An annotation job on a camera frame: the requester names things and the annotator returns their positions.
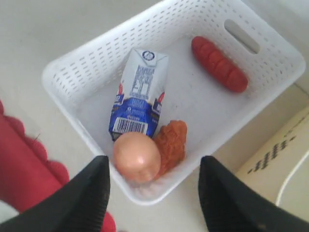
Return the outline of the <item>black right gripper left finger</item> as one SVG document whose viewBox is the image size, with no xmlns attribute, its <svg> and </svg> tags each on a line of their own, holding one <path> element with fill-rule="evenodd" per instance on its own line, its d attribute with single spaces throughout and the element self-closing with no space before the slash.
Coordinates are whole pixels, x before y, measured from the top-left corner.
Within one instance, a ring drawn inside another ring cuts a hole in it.
<svg viewBox="0 0 309 232">
<path fill-rule="evenodd" d="M 99 232 L 110 195 L 107 156 L 95 157 L 63 188 L 2 223 L 2 232 Z"/>
</svg>

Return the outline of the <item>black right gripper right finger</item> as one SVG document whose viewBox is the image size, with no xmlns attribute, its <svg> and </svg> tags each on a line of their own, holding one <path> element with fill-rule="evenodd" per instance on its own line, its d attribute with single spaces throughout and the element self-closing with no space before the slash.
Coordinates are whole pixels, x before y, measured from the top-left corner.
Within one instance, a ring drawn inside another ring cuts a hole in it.
<svg viewBox="0 0 309 232">
<path fill-rule="evenodd" d="M 215 157 L 201 159 L 198 195 L 210 232 L 307 232 L 308 222 L 280 209 Z"/>
</svg>

